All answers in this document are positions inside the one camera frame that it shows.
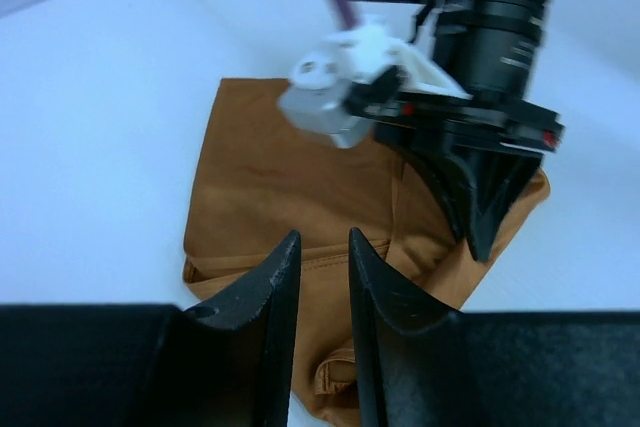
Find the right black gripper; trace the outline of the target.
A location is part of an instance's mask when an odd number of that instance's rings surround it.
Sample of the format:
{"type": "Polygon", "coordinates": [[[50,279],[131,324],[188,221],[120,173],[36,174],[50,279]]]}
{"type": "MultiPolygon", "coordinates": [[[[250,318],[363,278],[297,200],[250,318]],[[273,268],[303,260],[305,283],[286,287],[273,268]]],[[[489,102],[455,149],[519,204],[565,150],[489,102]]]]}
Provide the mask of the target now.
{"type": "MultiPolygon", "coordinates": [[[[398,66],[372,83],[352,83],[344,98],[354,116],[414,130],[446,131],[465,137],[554,152],[565,127],[555,111],[497,91],[469,98],[411,92],[398,66]]],[[[401,142],[396,150],[424,181],[456,240],[466,239],[472,257],[489,259],[498,230],[512,205],[541,166],[533,152],[495,152],[401,142]]]]}

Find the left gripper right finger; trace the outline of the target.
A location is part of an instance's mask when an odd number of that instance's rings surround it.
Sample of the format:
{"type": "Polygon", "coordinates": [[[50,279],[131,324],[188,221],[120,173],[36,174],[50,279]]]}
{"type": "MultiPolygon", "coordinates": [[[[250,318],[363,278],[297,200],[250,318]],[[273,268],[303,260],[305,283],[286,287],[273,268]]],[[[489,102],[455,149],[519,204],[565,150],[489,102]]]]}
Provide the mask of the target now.
{"type": "Polygon", "coordinates": [[[349,234],[365,426],[635,426],[639,316],[463,313],[349,234]]]}

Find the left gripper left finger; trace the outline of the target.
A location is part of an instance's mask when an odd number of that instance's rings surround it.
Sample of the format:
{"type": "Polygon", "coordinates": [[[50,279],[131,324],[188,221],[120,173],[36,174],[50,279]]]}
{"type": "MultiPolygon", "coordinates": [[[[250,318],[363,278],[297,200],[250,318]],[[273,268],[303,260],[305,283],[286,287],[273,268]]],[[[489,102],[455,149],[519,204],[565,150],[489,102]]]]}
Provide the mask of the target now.
{"type": "Polygon", "coordinates": [[[5,305],[5,426],[283,426],[301,277],[289,233],[193,307],[5,305]]]}

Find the orange-brown cloth napkin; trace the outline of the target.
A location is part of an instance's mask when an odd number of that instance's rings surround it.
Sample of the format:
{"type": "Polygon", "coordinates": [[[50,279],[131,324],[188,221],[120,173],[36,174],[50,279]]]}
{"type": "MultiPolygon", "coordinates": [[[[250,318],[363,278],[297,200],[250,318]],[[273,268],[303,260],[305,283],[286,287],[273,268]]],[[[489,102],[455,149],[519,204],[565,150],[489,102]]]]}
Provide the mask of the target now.
{"type": "Polygon", "coordinates": [[[292,389],[316,418],[360,422],[348,282],[348,236],[360,229],[388,264],[452,307],[489,270],[453,238],[418,174],[366,140],[341,150],[294,129],[281,79],[220,84],[195,174],[183,280],[206,299],[302,237],[292,389]]]}

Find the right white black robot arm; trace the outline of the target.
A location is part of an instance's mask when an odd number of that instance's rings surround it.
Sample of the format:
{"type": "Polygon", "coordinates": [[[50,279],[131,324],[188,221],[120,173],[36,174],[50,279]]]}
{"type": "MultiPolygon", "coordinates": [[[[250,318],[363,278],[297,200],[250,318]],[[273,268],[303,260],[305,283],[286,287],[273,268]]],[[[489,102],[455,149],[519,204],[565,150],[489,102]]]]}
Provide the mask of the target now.
{"type": "Polygon", "coordinates": [[[353,88],[347,106],[373,121],[375,141],[416,170],[454,237],[484,261],[564,132],[556,112],[525,100],[547,0],[363,1],[417,3],[415,27],[437,17],[431,58],[462,98],[414,93],[408,69],[388,67],[371,86],[353,88]]]}

